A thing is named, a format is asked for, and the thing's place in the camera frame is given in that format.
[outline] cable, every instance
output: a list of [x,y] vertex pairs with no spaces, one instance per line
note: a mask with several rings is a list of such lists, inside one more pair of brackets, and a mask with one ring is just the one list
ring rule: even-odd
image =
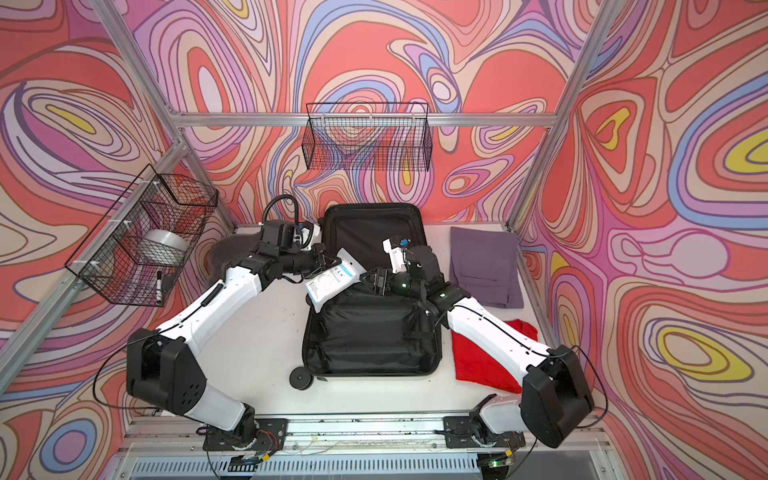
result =
[[608,414],[608,395],[605,394],[605,386],[603,385],[603,381],[600,379],[600,376],[598,375],[598,371],[595,369],[594,365],[592,365],[592,361],[589,360],[589,356],[587,356],[587,353],[583,349],[581,349],[581,346],[575,345],[575,347],[578,348],[579,352],[584,354],[584,358],[587,359],[587,363],[589,363],[590,368],[592,368],[592,372],[594,372],[594,377],[598,379],[598,383],[600,384],[600,391],[603,394],[603,397],[605,397],[605,410],[603,410],[603,412],[598,417],[598,419],[588,425],[576,426],[577,429],[588,429],[589,427],[593,427],[598,423],[602,422],[605,416]]
[[275,452],[277,452],[277,450],[280,448],[280,441],[277,439],[277,437],[275,436],[275,434],[274,434],[274,433],[272,433],[272,432],[268,432],[267,430],[262,430],[262,432],[266,433],[266,436],[268,436],[268,437],[271,437],[271,438],[270,438],[270,443],[271,443],[272,445],[274,445],[274,448],[273,448],[273,450],[272,450],[272,453],[270,453],[270,451],[269,451],[269,450],[267,450],[267,451],[266,451],[266,454],[267,454],[268,456],[272,456],[272,455],[274,455],[274,454],[275,454]]
[[448,316],[448,311],[447,311],[447,310],[446,310],[445,312],[441,313],[440,315],[438,315],[438,317],[437,317],[437,320],[435,320],[435,324],[434,324],[434,325],[432,325],[432,329],[433,329],[433,330],[434,330],[434,329],[436,329],[436,328],[437,328],[437,325],[439,325],[439,324],[440,324],[440,322],[442,321],[442,319],[446,318],[447,316]]
[[515,342],[517,342],[517,344],[519,346],[523,347],[524,349],[526,349],[530,353],[535,353],[536,355],[543,356],[543,357],[545,357],[547,359],[560,359],[560,358],[568,355],[567,353],[563,353],[561,355],[546,355],[544,353],[539,353],[536,350],[533,350],[530,346],[525,345],[523,342],[521,342],[520,340],[518,340],[515,337],[513,337],[512,335],[510,335],[507,331],[502,329],[500,326],[496,325],[496,323],[493,320],[489,319],[487,316],[483,315],[482,313],[476,312],[476,311],[474,311],[473,309],[471,309],[471,308],[469,308],[467,306],[463,306],[463,305],[454,305],[454,306],[457,306],[459,308],[463,308],[464,310],[469,310],[470,312],[472,312],[475,315],[479,316],[483,320],[487,321],[488,323],[490,323],[491,325],[496,327],[499,332],[504,333],[506,336],[508,336],[509,338],[513,339]]
[[445,431],[445,430],[432,430],[432,431],[433,431],[433,432],[434,432],[436,435],[447,435],[447,436],[449,436],[449,437],[459,437],[459,438],[464,438],[464,437],[468,437],[468,436],[469,436],[469,434],[468,434],[468,433],[467,433],[467,434],[464,434],[464,435],[461,435],[461,434],[458,434],[458,433],[447,432],[447,431]]
[[298,285],[299,283],[302,283],[304,281],[304,275],[301,276],[301,280],[294,280],[294,279],[290,278],[289,276],[285,276],[285,275],[281,276],[280,278],[283,279],[283,280],[288,280],[289,282],[294,283],[296,285]]
[[310,234],[306,236],[306,240],[304,240],[304,243],[301,244],[301,248],[306,248],[307,245],[312,243],[312,237],[315,234],[315,226],[312,224],[312,222],[304,222],[302,227],[305,226],[307,226],[306,229],[310,231]]
[[281,201],[281,200],[291,200],[293,202],[293,222],[296,224],[296,226],[299,226],[299,202],[296,201],[296,197],[294,197],[291,194],[282,194],[278,195],[277,197],[274,197],[270,202],[264,207],[264,213],[261,216],[261,223],[266,222],[266,217],[270,214],[270,210],[272,210],[272,207],[274,205]]
[[516,466],[515,468],[513,468],[512,470],[509,471],[509,473],[507,474],[506,478],[512,477],[514,475],[514,473],[516,471],[518,471],[520,469],[520,467],[522,467],[523,463],[525,463],[525,461],[528,459],[528,457],[531,456],[531,453],[533,452],[533,449],[536,448],[536,444],[537,443],[538,443],[538,439],[533,441],[533,445],[531,445],[531,449],[528,450],[528,454],[525,457],[523,457],[523,459],[520,461],[520,463],[518,463],[518,466]]
[[[210,432],[210,425],[206,424],[205,425],[205,442],[208,445],[210,445],[210,442],[208,441],[209,432]],[[219,476],[219,472],[217,472],[216,469],[214,468],[214,463],[210,460],[210,453],[207,450],[205,451],[205,456],[206,458],[208,458],[208,466],[210,467],[210,470],[214,473],[214,475],[216,476],[216,478],[218,478],[218,480],[221,480],[221,477]]]
[[134,343],[139,343],[139,342],[143,342],[143,341],[145,341],[145,340],[153,339],[154,337],[156,337],[156,336],[158,336],[158,335],[160,335],[160,334],[162,334],[162,333],[165,333],[165,332],[167,332],[168,330],[172,330],[172,329],[176,328],[177,326],[180,326],[180,325],[181,325],[182,323],[184,323],[184,322],[185,322],[185,321],[186,321],[186,320],[187,320],[189,317],[191,317],[192,315],[194,315],[194,314],[195,314],[195,313],[196,313],[196,312],[197,312],[197,311],[198,311],[200,308],[202,308],[202,305],[198,305],[198,306],[197,306],[197,308],[196,308],[195,310],[193,310],[193,311],[192,311],[192,313],[190,313],[189,315],[185,316],[185,317],[184,317],[184,318],[183,318],[183,319],[182,319],[182,320],[181,320],[179,323],[177,323],[176,325],[174,325],[174,326],[170,326],[170,327],[166,328],[165,330],[161,330],[161,331],[159,331],[159,332],[153,333],[152,335],[149,335],[149,336],[145,336],[145,337],[142,337],[142,338],[140,338],[140,339],[136,339],[136,340],[134,340],[134,341],[132,341],[132,342],[128,342],[128,343],[126,343],[124,346],[122,346],[122,347],[120,347],[119,349],[117,349],[117,350],[115,350],[114,352],[112,352],[112,354],[110,354],[110,356],[108,356],[108,357],[107,357],[107,359],[104,361],[104,363],[102,363],[102,364],[101,364],[101,366],[99,367],[99,369],[96,371],[96,375],[94,376],[94,381],[93,381],[93,383],[91,384],[91,394],[93,395],[93,397],[94,397],[94,400],[96,400],[96,403],[98,403],[99,405],[103,405],[103,406],[105,406],[105,407],[109,407],[109,408],[111,408],[111,409],[116,409],[116,410],[141,410],[141,409],[146,409],[146,408],[152,408],[152,407],[125,407],[125,406],[110,405],[109,403],[106,403],[106,402],[102,402],[102,401],[101,401],[101,400],[100,400],[100,399],[99,399],[99,398],[96,396],[96,382],[98,381],[98,377],[99,377],[99,375],[101,375],[101,371],[102,371],[102,370],[104,370],[105,366],[107,366],[107,363],[109,363],[109,361],[112,359],[112,357],[114,357],[114,356],[115,356],[115,355],[117,355],[119,352],[121,352],[121,351],[122,351],[122,349],[124,349],[124,348],[128,348],[130,345],[133,345]]
[[319,454],[321,454],[321,453],[325,453],[325,452],[328,452],[330,449],[333,449],[333,448],[334,448],[334,447],[336,447],[336,446],[337,446],[339,443],[341,443],[341,441],[338,441],[338,442],[334,443],[333,445],[331,445],[330,447],[328,447],[328,448],[326,448],[326,449],[323,449],[323,450],[320,450],[319,452],[304,453],[304,452],[305,452],[305,451],[306,451],[306,450],[307,450],[307,449],[308,449],[308,448],[309,448],[309,447],[310,447],[310,446],[311,446],[311,445],[312,445],[314,442],[315,442],[315,441],[314,441],[314,440],[312,440],[310,443],[308,443],[308,444],[306,445],[306,447],[304,447],[303,449],[299,450],[299,451],[298,451],[298,452],[296,452],[296,453],[292,453],[292,452],[288,452],[287,450],[283,450],[283,452],[281,453],[281,455],[298,455],[298,456],[304,456],[304,455],[319,455]]

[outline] aluminum profile bar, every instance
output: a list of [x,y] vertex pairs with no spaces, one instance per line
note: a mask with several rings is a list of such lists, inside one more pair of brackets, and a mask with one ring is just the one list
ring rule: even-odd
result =
[[[410,118],[411,114],[344,114],[344,117]],[[176,127],[303,127],[307,114],[170,114]],[[433,127],[552,127],[554,114],[428,114],[429,125]]]
[[[185,147],[179,142],[175,143],[157,162],[157,171],[172,171],[184,152]],[[112,219],[125,217],[146,187],[147,184],[138,184],[131,195],[114,212]],[[83,249],[79,260],[91,258],[117,225],[118,222],[109,222],[101,228]],[[84,287],[85,284],[80,279],[69,270],[62,269],[61,277],[51,292],[38,303],[20,327],[11,334],[8,341],[0,349],[0,395],[11,385],[14,378],[21,372],[32,354],[37,351],[56,322],[64,315]]]
[[[154,113],[162,125],[168,131],[168,134],[176,141],[181,141],[187,147],[187,166],[194,177],[202,182],[214,186],[213,181],[208,176],[205,166],[197,156],[195,150],[191,147],[183,130],[174,124],[170,117],[170,103],[163,95],[160,85],[157,83],[152,70],[144,60],[144,56],[139,50],[131,30],[125,23],[123,16],[115,8],[112,0],[91,0],[94,10],[98,14],[101,24],[112,39],[114,46],[120,52],[131,77],[144,90],[149,97]],[[222,204],[217,206],[219,217],[224,222],[224,226],[234,232],[234,222],[230,216],[229,210]]]
[[619,12],[624,6],[624,0],[605,0],[600,4],[598,14],[595,15],[592,27],[584,40],[584,47],[579,52],[578,59],[574,65],[571,76],[565,83],[563,95],[560,98],[558,107],[555,109],[557,119],[552,125],[549,134],[545,137],[539,149],[538,155],[533,160],[531,171],[523,180],[520,188],[520,194],[512,206],[509,218],[507,219],[507,230],[512,230],[518,217],[522,213],[522,207],[531,191],[536,188],[541,179],[544,168],[549,163],[551,157],[557,153],[557,143],[560,136],[568,126],[568,118],[576,105],[578,95],[587,81],[587,77],[592,69],[592,65],[598,58],[600,50],[603,48],[605,39],[608,36],[611,27],[616,20]]

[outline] black wire basket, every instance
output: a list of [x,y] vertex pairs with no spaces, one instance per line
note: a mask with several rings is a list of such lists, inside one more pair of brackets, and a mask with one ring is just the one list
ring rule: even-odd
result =
[[91,258],[73,260],[100,220],[65,266],[109,303],[164,306],[219,194],[185,175],[154,172],[148,182],[137,181],[141,177],[123,197],[134,184],[144,183],[143,191],[134,189],[140,196],[122,219],[108,220],[117,226],[106,241]]
[[307,170],[429,170],[429,104],[322,102],[306,111],[301,148]]

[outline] open suitcase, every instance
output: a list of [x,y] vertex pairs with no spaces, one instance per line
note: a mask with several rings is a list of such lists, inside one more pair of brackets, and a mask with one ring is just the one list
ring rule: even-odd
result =
[[[426,245],[421,214],[411,204],[336,205],[321,226],[328,251],[345,248],[367,270],[390,266],[382,248],[390,237]],[[428,375],[442,358],[440,330],[416,300],[378,296],[356,283],[319,313],[310,307],[302,359],[319,377]]]

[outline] folded purple pants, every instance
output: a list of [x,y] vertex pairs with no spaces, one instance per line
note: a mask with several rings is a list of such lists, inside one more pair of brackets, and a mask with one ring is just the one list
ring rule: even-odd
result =
[[518,236],[451,227],[451,282],[483,306],[522,308]]

